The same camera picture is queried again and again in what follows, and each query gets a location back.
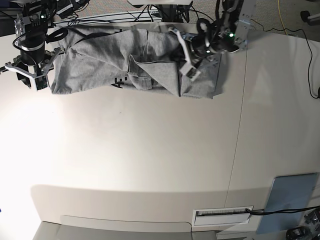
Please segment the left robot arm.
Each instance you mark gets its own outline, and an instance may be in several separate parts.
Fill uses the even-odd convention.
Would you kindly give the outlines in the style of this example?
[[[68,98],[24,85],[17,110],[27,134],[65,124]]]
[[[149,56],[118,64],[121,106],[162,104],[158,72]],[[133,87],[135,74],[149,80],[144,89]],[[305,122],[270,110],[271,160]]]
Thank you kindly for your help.
[[[247,44],[251,19],[256,9],[255,0],[218,0],[215,6],[215,21],[205,18],[196,22],[197,34],[182,32],[170,27],[184,53],[185,64],[180,73],[195,78],[204,59],[222,52],[234,53]]]

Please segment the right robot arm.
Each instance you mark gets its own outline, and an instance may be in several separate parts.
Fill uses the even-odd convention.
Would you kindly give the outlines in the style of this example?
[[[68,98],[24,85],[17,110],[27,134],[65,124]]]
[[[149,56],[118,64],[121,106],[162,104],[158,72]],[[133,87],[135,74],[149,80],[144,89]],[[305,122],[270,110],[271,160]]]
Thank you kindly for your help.
[[[57,10],[56,0],[29,1],[23,5],[22,12],[14,20],[16,39],[12,42],[20,55],[2,66],[1,73],[16,73],[19,81],[36,91],[50,86],[48,73],[54,69],[55,59],[65,50],[56,47],[48,51],[46,44],[58,42],[68,35],[65,28],[47,34],[48,29],[54,27],[53,18]]]

